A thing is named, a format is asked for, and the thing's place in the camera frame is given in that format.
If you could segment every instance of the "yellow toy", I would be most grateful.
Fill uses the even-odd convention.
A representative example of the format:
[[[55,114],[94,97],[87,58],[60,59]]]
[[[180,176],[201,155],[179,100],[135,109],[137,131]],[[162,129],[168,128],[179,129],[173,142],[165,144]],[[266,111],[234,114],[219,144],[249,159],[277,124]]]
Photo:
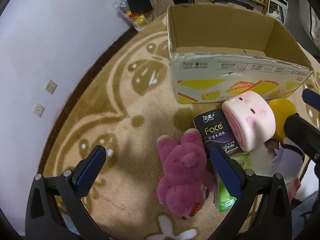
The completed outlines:
[[[276,132],[273,138],[283,142],[285,137],[284,122],[290,115],[295,114],[297,109],[291,101],[284,98],[270,100],[269,106],[276,119]]]

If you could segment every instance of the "stuffed animal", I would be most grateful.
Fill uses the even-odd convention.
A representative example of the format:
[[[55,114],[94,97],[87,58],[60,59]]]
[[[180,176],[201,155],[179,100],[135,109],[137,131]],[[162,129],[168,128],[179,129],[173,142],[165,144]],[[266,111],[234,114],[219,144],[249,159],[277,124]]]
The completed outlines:
[[[254,91],[229,98],[221,109],[244,152],[252,151],[275,133],[275,116],[268,103]]]
[[[285,120],[287,120],[290,115],[295,114],[297,112],[297,109],[291,101],[284,98],[270,100],[269,106],[276,120],[276,132],[273,138],[278,140],[279,142],[282,142],[285,137]]]
[[[248,165],[260,176],[272,177],[279,172],[287,184],[298,176],[304,156],[302,149],[287,137],[282,144],[270,139],[249,153]]]
[[[156,142],[163,168],[157,197],[159,202],[182,217],[192,217],[204,205],[209,192],[217,187],[216,177],[206,169],[207,157],[197,129],[187,130],[178,145],[162,135]]]

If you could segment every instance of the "screw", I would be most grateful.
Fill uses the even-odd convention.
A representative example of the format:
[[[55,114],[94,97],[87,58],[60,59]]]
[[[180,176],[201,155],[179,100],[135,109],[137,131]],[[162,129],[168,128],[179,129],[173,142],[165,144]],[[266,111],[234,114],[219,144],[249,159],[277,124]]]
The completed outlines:
[[[65,171],[63,172],[63,176],[68,177],[68,176],[71,175],[71,173],[72,173],[71,170],[65,170]]]
[[[35,180],[39,180],[39,179],[41,179],[41,174],[37,174],[36,176],[35,176]]]
[[[253,170],[247,169],[245,170],[245,174],[247,174],[248,176],[252,176],[254,174]]]
[[[281,175],[279,172],[277,172],[277,173],[276,173],[276,178],[277,178],[277,179],[282,179],[282,175]]]

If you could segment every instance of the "plush bunny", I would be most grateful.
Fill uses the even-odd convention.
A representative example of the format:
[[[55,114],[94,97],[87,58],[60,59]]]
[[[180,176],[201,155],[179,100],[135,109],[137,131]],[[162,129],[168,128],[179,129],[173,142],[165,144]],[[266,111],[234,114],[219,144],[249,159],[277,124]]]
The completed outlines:
[[[174,138],[162,135],[156,142],[164,176],[158,188],[158,200],[182,217],[194,216],[217,187],[216,177],[207,171],[202,137],[197,129],[187,130],[178,145]]]

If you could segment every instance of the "black tissue pack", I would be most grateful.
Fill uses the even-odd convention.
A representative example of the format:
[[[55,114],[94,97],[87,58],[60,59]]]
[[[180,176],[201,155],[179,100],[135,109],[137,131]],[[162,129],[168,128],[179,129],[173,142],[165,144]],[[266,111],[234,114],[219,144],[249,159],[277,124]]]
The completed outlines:
[[[210,150],[214,146],[220,145],[229,155],[239,148],[221,108],[197,115],[193,119],[193,124],[202,135],[208,159],[210,158]]]

